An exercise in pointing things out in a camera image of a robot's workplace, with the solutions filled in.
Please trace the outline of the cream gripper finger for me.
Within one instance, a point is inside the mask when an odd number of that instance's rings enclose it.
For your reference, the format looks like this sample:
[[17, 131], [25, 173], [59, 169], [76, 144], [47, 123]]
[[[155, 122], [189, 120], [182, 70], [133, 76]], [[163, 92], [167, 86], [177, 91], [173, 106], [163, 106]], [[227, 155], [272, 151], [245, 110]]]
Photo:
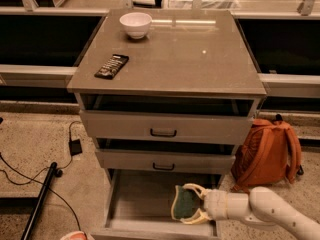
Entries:
[[210, 217], [206, 212], [201, 210], [200, 208], [190, 217], [190, 218], [183, 218], [181, 222], [187, 225], [198, 225], [210, 221]]
[[183, 188], [186, 190], [194, 191], [201, 200], [203, 200], [205, 196], [210, 192], [210, 189], [204, 188], [195, 183], [186, 183], [183, 185]]

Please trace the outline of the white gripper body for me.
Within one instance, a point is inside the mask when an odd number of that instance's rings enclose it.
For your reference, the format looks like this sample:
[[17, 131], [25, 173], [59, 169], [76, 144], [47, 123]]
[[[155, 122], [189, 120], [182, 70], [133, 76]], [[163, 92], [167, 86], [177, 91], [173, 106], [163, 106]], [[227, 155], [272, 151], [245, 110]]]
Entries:
[[213, 189], [204, 197], [204, 209], [214, 221], [244, 221], [250, 215], [249, 196]]

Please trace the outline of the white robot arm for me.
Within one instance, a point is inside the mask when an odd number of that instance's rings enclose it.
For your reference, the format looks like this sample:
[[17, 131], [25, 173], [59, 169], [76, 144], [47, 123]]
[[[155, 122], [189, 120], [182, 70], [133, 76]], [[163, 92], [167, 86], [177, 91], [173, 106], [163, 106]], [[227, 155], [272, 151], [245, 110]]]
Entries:
[[184, 224], [238, 220], [261, 229], [278, 225], [298, 240], [320, 240], [320, 224], [268, 188], [255, 187], [249, 194], [228, 193], [188, 183], [176, 185], [175, 190], [171, 216]]

